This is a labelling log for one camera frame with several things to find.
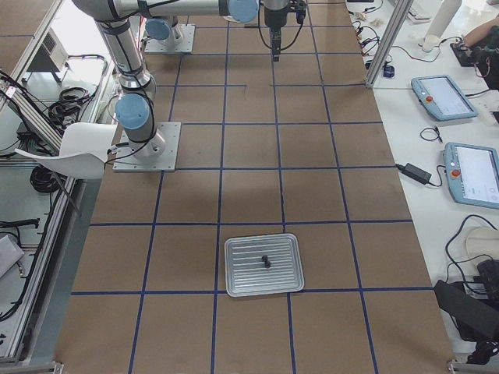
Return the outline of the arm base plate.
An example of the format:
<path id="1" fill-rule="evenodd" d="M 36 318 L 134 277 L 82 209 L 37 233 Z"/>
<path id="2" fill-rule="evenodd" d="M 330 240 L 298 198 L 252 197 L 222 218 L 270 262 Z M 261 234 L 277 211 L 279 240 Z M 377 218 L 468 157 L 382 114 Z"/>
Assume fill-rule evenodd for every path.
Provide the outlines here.
<path id="1" fill-rule="evenodd" d="M 147 35 L 143 51 L 150 55 L 190 55 L 196 26 L 178 23 L 165 40 L 157 40 Z"/>
<path id="2" fill-rule="evenodd" d="M 180 122 L 157 122 L 155 136 L 144 147 L 130 142 L 125 131 L 122 131 L 120 141 L 128 146 L 119 147 L 113 162 L 115 172 L 156 172 L 175 171 L 179 139 Z"/>

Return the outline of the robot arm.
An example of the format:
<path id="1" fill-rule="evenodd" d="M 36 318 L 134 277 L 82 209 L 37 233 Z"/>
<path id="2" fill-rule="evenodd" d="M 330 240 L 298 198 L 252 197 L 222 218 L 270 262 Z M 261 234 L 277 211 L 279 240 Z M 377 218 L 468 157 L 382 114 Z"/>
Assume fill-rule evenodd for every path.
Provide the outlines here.
<path id="1" fill-rule="evenodd" d="M 182 35 L 178 16 L 231 16 L 248 23 L 264 10 L 264 22 L 270 29 L 270 50 L 278 60 L 283 49 L 281 29 L 288 14 L 302 24 L 306 15 L 304 1 L 76 1 L 75 6 L 92 17 L 118 69 L 123 97 L 115 106 L 115 115 L 123 128 L 127 146 L 113 161 L 116 171 L 174 171 L 181 125 L 157 122 L 153 99 L 154 77 L 137 46 L 130 17 L 146 18 L 148 35 L 175 45 Z"/>
<path id="2" fill-rule="evenodd" d="M 150 38 L 162 43 L 179 43 L 183 39 L 177 16 L 148 18 L 145 31 Z"/>

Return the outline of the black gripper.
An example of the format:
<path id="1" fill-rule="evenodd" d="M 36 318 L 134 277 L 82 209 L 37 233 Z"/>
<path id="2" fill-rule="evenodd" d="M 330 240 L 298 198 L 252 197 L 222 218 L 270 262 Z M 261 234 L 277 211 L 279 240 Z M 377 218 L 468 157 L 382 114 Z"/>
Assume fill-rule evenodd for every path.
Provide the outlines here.
<path id="1" fill-rule="evenodd" d="M 288 14 L 296 16 L 299 30 L 306 18 L 306 2 L 296 0 L 264 0 L 264 22 L 270 29 L 273 62 L 280 61 L 281 28 L 287 24 Z"/>

